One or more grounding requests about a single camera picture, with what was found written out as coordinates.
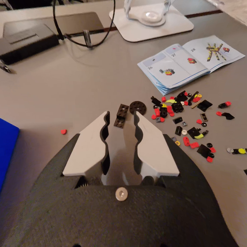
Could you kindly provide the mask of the black yellow lego spider model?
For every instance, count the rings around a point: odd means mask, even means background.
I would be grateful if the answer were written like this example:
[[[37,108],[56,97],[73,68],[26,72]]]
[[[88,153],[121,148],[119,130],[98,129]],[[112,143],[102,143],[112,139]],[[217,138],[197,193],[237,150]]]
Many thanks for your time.
[[[246,148],[239,148],[239,149],[227,148],[227,152],[231,153],[233,155],[237,155],[237,154],[247,155],[247,149]]]

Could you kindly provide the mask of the nested blue plastic bins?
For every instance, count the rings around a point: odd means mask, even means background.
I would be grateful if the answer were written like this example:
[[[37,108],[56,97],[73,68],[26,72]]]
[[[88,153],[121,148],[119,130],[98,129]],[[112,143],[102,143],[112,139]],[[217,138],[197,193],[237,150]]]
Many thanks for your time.
[[[0,191],[5,182],[19,132],[18,127],[0,119]]]

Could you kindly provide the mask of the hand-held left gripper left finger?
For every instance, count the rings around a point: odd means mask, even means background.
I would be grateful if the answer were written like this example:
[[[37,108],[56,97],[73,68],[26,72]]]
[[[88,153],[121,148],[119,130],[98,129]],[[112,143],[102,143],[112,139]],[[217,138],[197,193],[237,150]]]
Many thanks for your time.
[[[103,112],[84,128],[72,149],[62,174],[66,177],[79,176],[83,184],[103,186],[102,175],[110,168],[108,126],[110,112]]]

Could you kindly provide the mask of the black power adapter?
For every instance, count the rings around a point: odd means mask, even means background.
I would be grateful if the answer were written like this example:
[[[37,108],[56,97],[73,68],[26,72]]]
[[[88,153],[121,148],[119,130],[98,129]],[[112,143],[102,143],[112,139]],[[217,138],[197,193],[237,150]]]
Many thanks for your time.
[[[0,39],[0,59],[11,65],[59,45],[57,35],[45,24]]]

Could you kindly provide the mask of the white metal stand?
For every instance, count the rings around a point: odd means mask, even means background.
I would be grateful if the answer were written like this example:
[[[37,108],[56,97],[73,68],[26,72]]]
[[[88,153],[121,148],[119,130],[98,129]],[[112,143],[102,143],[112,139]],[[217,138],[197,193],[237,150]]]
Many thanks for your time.
[[[109,12],[109,17],[122,38],[128,42],[140,42],[193,30],[193,23],[171,5],[173,1],[131,7],[132,1],[124,1],[124,7]]]

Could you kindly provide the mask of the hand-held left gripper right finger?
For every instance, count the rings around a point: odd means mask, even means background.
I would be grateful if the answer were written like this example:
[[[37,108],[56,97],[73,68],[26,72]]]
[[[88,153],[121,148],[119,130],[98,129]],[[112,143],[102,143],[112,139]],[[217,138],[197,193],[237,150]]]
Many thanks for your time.
[[[177,177],[180,172],[165,137],[156,126],[139,112],[134,112],[134,171],[157,182],[161,176]]]

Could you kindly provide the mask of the black angled lego piece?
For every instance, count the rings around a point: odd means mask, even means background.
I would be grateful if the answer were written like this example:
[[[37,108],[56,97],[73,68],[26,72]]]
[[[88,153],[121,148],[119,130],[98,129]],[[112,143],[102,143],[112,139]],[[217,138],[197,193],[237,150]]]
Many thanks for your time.
[[[222,113],[222,112],[219,112],[219,111],[216,112],[216,115],[217,115],[217,116],[223,116],[223,117],[225,117],[227,120],[233,120],[233,119],[235,118],[235,117],[232,116],[230,113]]]

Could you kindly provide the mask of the black lego bracket assembly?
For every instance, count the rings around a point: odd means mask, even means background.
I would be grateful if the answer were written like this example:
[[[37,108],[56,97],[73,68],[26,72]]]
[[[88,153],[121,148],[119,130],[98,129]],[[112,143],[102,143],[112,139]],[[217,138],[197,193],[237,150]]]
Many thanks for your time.
[[[116,120],[114,122],[114,126],[123,129],[127,113],[128,113],[129,106],[120,104],[120,107],[118,109]]]

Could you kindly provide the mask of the lego instruction booklet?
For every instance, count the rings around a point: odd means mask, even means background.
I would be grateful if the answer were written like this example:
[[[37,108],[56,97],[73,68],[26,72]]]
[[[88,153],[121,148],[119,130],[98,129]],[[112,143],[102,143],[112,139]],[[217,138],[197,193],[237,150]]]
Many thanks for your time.
[[[165,96],[244,57],[244,54],[212,35],[184,45],[173,44],[137,65]]]

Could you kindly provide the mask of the pile of lego pieces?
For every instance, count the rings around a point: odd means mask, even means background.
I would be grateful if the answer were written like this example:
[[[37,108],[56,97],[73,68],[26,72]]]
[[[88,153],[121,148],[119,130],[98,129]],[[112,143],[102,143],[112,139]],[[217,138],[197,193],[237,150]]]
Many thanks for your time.
[[[196,123],[202,127],[207,127],[206,122],[208,119],[204,113],[213,104],[207,100],[201,101],[202,96],[198,93],[199,92],[196,91],[192,95],[188,94],[186,91],[182,91],[177,95],[177,97],[170,97],[169,100],[166,100],[166,97],[163,96],[162,101],[152,96],[151,102],[153,103],[153,109],[155,111],[155,113],[152,115],[152,119],[156,120],[156,122],[164,122],[168,115],[170,117],[174,117],[175,113],[183,112],[184,106],[190,106],[191,109],[199,108],[201,111],[203,111],[203,113],[200,114],[201,119],[197,119]],[[201,132],[201,129],[196,127],[192,127],[189,130],[184,129],[184,127],[187,126],[187,122],[183,121],[182,117],[174,118],[172,121],[176,125],[175,135],[183,135],[184,146],[190,147],[191,149],[197,149],[197,152],[203,156],[207,162],[212,163],[215,157],[214,153],[216,152],[213,145],[211,143],[200,145],[197,141],[191,142],[188,137],[189,135],[193,140],[201,140],[209,133],[209,131],[205,130]]]

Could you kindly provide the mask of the black round lego plate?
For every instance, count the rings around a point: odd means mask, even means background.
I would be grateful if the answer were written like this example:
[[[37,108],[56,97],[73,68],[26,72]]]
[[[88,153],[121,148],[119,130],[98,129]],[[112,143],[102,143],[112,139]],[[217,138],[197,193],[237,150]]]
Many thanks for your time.
[[[146,105],[141,101],[133,101],[129,106],[129,111],[133,115],[134,112],[139,112],[141,115],[144,115],[147,111]]]

